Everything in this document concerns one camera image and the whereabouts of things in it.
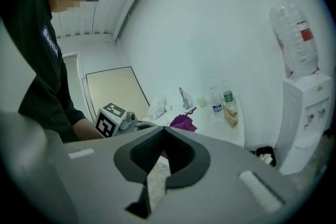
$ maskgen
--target blue label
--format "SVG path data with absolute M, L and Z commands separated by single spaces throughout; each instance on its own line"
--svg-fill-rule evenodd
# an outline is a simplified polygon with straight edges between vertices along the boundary
M 58 46 L 51 40 L 47 27 L 44 26 L 41 32 L 44 40 L 48 43 L 49 48 L 53 51 L 56 57 L 58 57 Z
M 212 109 L 214 110 L 214 112 L 220 112 L 222 111 L 222 105 L 213 105 Z

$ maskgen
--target trash bin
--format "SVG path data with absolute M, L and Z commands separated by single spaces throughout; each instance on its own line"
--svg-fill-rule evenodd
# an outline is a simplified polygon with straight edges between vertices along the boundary
M 275 151 L 274 151 L 274 148 L 272 148 L 271 146 L 263 146 L 263 147 L 259 147 L 257 148 L 256 150 L 256 156 L 259 158 L 259 156 L 261 154 L 271 154 L 271 157 L 272 157 L 272 161 L 269 165 L 273 166 L 273 167 L 276 167 L 277 165 L 277 158 L 275 156 Z

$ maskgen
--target floor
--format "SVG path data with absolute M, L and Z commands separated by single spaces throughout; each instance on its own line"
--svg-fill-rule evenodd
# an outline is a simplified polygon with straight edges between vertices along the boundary
M 322 167 L 327 163 L 335 139 L 323 136 L 315 153 L 299 173 L 286 176 L 298 190 L 303 190 L 311 184 L 320 173 Z M 165 180 L 170 176 L 169 167 L 162 161 L 158 161 L 147 177 L 148 192 L 152 211 L 160 203 L 165 195 Z

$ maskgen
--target sink faucet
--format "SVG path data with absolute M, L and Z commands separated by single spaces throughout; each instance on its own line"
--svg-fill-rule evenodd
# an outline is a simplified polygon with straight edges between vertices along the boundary
M 185 96 L 185 93 L 184 93 L 184 91 L 182 90 L 181 87 L 179 87 L 179 91 L 180 91 L 180 94 L 181 94 L 181 96 L 182 96 L 182 100 L 183 100 L 183 108 L 184 108 L 184 109 L 189 109 L 189 108 L 190 108 L 189 100 L 188 100 L 188 98 Z

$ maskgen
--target white wall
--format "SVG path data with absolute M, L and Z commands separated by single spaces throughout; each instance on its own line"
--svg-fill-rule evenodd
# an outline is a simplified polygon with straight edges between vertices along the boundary
M 110 34 L 79 35 L 58 38 L 62 54 L 76 52 L 86 74 L 129 66 Z
M 281 0 L 140 0 L 117 40 L 149 102 L 157 91 L 180 102 L 218 75 L 240 95 L 246 146 L 274 146 L 283 112 L 285 63 L 269 22 Z M 295 0 L 317 42 L 319 68 L 332 75 L 335 28 L 323 0 Z

